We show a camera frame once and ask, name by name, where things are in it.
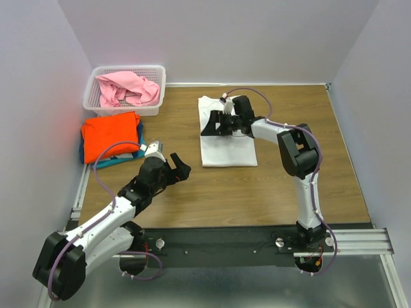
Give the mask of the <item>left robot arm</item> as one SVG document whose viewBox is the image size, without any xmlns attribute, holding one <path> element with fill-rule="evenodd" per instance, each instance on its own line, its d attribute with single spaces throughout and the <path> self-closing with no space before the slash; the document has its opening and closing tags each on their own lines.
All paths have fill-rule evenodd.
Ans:
<svg viewBox="0 0 411 308">
<path fill-rule="evenodd" d="M 167 186 L 187 180 L 191 172 L 176 153 L 170 157 L 173 167 L 165 158 L 145 158 L 137 176 L 102 211 L 69 232 L 53 232 L 46 238 L 33 277 L 46 287 L 51 300 L 68 300 L 101 263 L 141 249 L 143 239 L 132 219 Z"/>
</svg>

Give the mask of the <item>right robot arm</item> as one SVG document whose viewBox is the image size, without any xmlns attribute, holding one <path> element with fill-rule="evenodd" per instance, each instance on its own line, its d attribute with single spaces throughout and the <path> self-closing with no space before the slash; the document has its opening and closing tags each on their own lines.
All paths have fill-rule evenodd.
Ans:
<svg viewBox="0 0 411 308">
<path fill-rule="evenodd" d="M 297 247 L 305 252 L 316 247 L 326 227 L 319 205 L 318 173 L 322 153 L 310 127 L 280 124 L 256 116 L 247 96 L 198 100 L 200 152 L 204 167 L 256 166 L 254 139 L 279 147 L 284 170 L 297 189 Z"/>
</svg>

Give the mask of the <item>white t shirt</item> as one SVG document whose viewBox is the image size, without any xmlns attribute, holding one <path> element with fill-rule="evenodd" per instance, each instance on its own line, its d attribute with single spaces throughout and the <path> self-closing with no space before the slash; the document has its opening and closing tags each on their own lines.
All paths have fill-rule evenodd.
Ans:
<svg viewBox="0 0 411 308">
<path fill-rule="evenodd" d="M 198 99 L 200 131 L 209 121 L 212 110 L 223 110 L 219 99 L 202 96 Z M 200 136 L 202 167 L 256 167 L 258 161 L 254 139 L 240 132 L 233 136 Z"/>
</svg>

